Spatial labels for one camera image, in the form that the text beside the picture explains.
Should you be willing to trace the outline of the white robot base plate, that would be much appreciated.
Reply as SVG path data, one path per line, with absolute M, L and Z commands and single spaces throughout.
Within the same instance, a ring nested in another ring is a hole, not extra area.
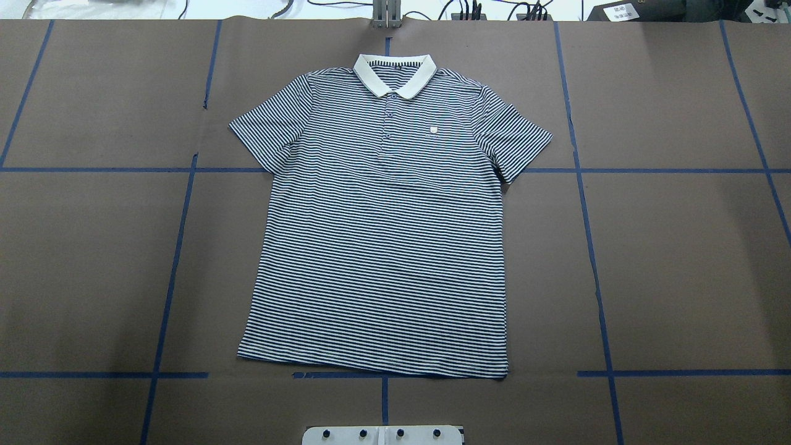
M 302 444 L 465 444 L 454 425 L 371 425 L 307 428 Z

